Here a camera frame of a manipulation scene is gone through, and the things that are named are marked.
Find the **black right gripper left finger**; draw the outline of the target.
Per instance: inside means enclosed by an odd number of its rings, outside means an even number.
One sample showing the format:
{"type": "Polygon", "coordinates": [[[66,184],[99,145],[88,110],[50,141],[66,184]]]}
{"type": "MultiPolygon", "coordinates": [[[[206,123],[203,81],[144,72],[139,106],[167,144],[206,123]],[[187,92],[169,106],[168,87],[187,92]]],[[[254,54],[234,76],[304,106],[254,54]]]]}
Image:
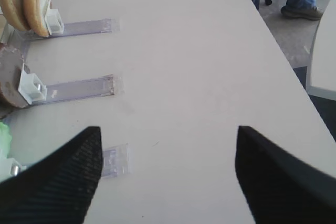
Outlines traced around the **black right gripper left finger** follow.
{"type": "Polygon", "coordinates": [[[1,182],[1,223],[83,223],[102,167],[100,127],[89,126],[1,182]]]}

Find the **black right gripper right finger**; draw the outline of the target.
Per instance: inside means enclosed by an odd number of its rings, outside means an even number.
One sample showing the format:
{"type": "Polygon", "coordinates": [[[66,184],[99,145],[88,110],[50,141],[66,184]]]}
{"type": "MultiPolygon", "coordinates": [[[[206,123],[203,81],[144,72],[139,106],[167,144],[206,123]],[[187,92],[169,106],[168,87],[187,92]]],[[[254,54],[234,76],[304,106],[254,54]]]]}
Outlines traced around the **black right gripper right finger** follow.
{"type": "Polygon", "coordinates": [[[335,178],[250,126],[238,128],[235,172],[255,223],[335,223],[335,178]]]}

